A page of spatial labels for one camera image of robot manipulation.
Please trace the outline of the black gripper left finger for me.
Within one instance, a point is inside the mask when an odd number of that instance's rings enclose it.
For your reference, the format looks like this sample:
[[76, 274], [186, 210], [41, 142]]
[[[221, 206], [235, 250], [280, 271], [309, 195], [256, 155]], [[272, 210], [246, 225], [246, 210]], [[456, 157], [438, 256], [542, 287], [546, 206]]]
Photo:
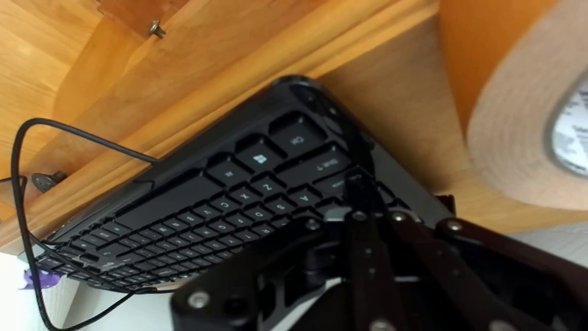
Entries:
[[346, 280], [355, 331], [397, 331], [393, 317], [392, 271], [379, 238], [377, 214], [382, 201], [370, 177], [353, 173], [346, 179], [344, 221]]

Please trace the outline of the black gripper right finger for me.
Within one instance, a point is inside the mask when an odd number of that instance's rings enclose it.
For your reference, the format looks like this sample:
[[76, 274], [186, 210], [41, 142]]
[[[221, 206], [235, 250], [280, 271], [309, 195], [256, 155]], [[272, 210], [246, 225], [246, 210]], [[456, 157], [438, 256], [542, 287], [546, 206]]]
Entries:
[[502, 304], [467, 263], [414, 216], [390, 212], [390, 225], [472, 331], [531, 331], [533, 320]]

